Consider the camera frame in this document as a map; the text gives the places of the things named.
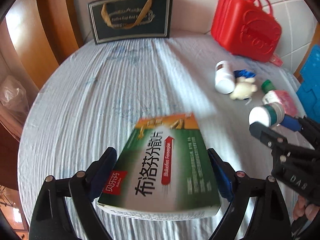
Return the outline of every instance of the blue cloth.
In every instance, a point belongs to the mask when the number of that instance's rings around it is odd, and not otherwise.
[[[238,78],[238,77],[251,78],[256,76],[255,73],[247,71],[246,69],[235,70],[233,74],[235,75],[235,78]]]
[[[307,116],[320,123],[320,46],[314,45],[300,70],[303,82],[297,91]]]

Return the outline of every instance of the red label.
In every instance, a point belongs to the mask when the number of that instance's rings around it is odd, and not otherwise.
[[[164,140],[164,158],[162,167],[162,185],[168,185],[171,181],[171,156],[172,156],[172,141],[174,138],[168,136]]]
[[[283,61],[281,60],[281,58],[275,53],[271,56],[270,62],[276,65],[277,67],[281,67],[283,64]]]
[[[223,68],[223,64],[220,64],[220,65],[217,67],[217,70],[222,69],[222,68]]]
[[[112,195],[120,195],[120,185],[127,173],[127,171],[112,171],[102,192]]]

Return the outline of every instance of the wrinkled fabric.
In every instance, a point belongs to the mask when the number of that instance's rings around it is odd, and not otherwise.
[[[39,92],[23,129],[18,183],[28,222],[46,176],[68,178],[86,170],[109,146],[119,154],[140,117],[194,112],[207,148],[213,147],[235,171],[259,179],[270,175],[270,150],[251,137],[248,123],[263,92],[254,93],[248,105],[216,92],[214,68],[221,60],[230,61],[233,70],[254,72],[258,87],[270,79],[287,90],[304,114],[292,74],[230,55],[209,35],[175,32],[170,39],[91,41],[72,54]],[[291,143],[305,143],[286,128],[276,130]],[[296,194],[280,187],[292,216]],[[224,201],[215,217],[205,219],[144,221],[109,215],[96,201],[93,205],[114,239],[208,239],[228,206]],[[78,237],[86,239],[71,199],[67,206]],[[252,210],[250,201],[238,238]]]

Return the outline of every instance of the blue gripper pad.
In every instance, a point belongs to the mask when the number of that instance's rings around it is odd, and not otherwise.
[[[232,191],[232,181],[226,173],[223,171],[222,167],[227,166],[231,173],[235,174],[235,171],[232,169],[229,163],[224,163],[221,158],[218,156],[218,154],[213,150],[208,150],[209,158],[211,161],[211,166],[217,181],[218,190],[223,198],[226,198],[229,202],[232,202],[234,194]]]
[[[284,119],[280,124],[294,132],[301,131],[302,128],[302,125],[296,118],[291,117],[287,114],[284,115]]]
[[[116,150],[112,147],[108,147],[100,159],[91,163],[87,169],[87,180],[89,180],[88,182],[90,183],[90,189],[87,192],[87,196],[90,202],[100,196],[116,161]]]

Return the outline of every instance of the gold ribbon handle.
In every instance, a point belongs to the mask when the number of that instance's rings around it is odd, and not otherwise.
[[[142,8],[138,18],[136,19],[136,21],[134,23],[130,23],[130,24],[126,24],[123,27],[115,27],[110,20],[109,14],[107,12],[107,4],[104,3],[102,6],[102,10],[101,10],[101,17],[104,20],[104,22],[106,23],[106,25],[108,27],[111,27],[113,29],[131,29],[132,27],[135,27],[136,25],[139,25],[140,22],[142,21],[142,19],[147,15],[148,11],[150,10],[152,5],[152,0],[147,0],[146,4],[144,5],[144,7]]]

